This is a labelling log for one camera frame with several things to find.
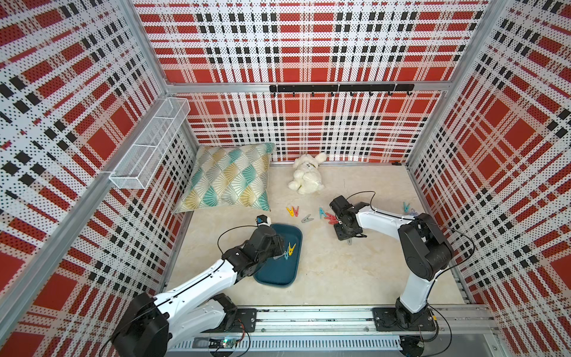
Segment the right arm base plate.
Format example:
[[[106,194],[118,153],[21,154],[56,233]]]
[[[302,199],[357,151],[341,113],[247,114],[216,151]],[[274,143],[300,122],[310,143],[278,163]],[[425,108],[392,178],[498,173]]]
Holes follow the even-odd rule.
[[[402,307],[377,307],[372,309],[372,313],[378,332],[435,332],[437,330],[436,321],[427,307],[417,313],[410,313]]]

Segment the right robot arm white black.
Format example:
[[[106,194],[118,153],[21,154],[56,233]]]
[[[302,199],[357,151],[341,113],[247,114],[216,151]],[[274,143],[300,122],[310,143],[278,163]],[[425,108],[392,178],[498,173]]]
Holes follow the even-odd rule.
[[[334,229],[340,241],[365,238],[366,231],[375,231],[399,242],[409,273],[389,325],[410,330],[425,322],[430,315],[428,300],[434,285],[451,269],[454,255],[435,219],[429,214],[389,213],[365,202],[353,205],[343,196],[334,199],[330,208],[337,220]]]

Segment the teal plastic storage box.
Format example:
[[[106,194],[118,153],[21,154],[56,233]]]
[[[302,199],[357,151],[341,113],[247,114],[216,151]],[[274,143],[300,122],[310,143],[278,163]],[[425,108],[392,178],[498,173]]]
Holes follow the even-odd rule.
[[[301,230],[295,226],[272,224],[272,228],[283,238],[285,251],[288,251],[288,244],[296,244],[296,248],[288,260],[285,260],[283,255],[267,260],[263,268],[254,275],[254,279],[259,284],[287,288],[294,283],[297,277],[303,235]]]

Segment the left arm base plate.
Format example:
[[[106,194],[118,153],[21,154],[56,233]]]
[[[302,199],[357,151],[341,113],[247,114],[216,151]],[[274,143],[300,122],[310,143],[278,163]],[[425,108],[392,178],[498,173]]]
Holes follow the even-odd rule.
[[[252,333],[256,329],[257,313],[258,310],[254,308],[238,308],[234,314],[230,315],[230,318],[225,318],[218,327],[205,330],[204,333],[241,333],[243,330]]]

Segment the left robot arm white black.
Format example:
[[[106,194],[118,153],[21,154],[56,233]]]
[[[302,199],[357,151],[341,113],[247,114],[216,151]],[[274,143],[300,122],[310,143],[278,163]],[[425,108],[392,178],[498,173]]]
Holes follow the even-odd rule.
[[[283,238],[268,223],[230,248],[211,267],[187,282],[151,296],[135,296],[109,342],[119,356],[165,356],[205,331],[230,330],[237,308],[224,290],[255,275],[285,251]]]

